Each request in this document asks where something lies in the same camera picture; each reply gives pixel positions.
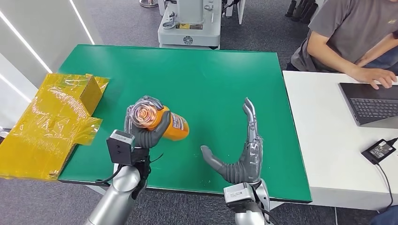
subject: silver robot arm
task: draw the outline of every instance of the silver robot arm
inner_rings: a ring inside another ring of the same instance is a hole
[[[150,96],[158,109],[161,102]],[[107,139],[111,160],[119,164],[117,171],[106,180],[97,180],[106,184],[113,178],[112,185],[92,211],[84,225],[124,225],[133,210],[139,194],[146,188],[148,175],[151,173],[149,150],[157,145],[168,125],[171,114],[166,111],[159,125],[152,131],[134,126],[127,109],[124,132],[115,130]]]
[[[123,166],[84,225],[124,225],[136,202],[132,193],[139,182],[138,169]]]
[[[227,182],[235,184],[224,189],[224,197],[227,206],[236,212],[237,225],[272,225],[267,185],[260,178],[263,139],[258,134],[254,105],[248,98],[243,111],[247,115],[247,138],[239,160],[226,164],[207,146],[201,147],[203,158]]]

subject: laptop keyboard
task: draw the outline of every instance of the laptop keyboard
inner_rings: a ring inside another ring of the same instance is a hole
[[[389,118],[398,116],[398,101],[351,98],[357,114],[360,117]]]

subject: orange bottle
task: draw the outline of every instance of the orange bottle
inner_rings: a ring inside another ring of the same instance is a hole
[[[169,108],[165,105],[162,105],[161,109],[158,108],[158,103],[154,103],[147,99],[137,102],[133,105],[130,112],[132,122],[139,128],[147,128],[149,130],[155,129],[161,122],[163,113],[169,111]],[[170,117],[170,124],[163,134],[163,137],[173,141],[186,138],[189,134],[187,121],[182,116],[175,113],[171,113]]]

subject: gray t-shirt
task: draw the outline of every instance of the gray t-shirt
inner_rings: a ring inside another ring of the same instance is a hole
[[[307,52],[312,31],[328,37],[327,45],[356,63],[385,36],[398,30],[398,2],[389,0],[326,0],[308,26],[310,31],[291,63],[300,71],[336,72]]]

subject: yellow box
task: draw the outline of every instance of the yellow box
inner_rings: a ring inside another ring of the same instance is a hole
[[[109,79],[47,74],[36,96],[0,145],[0,177],[56,180],[76,144],[91,144],[93,118]]]

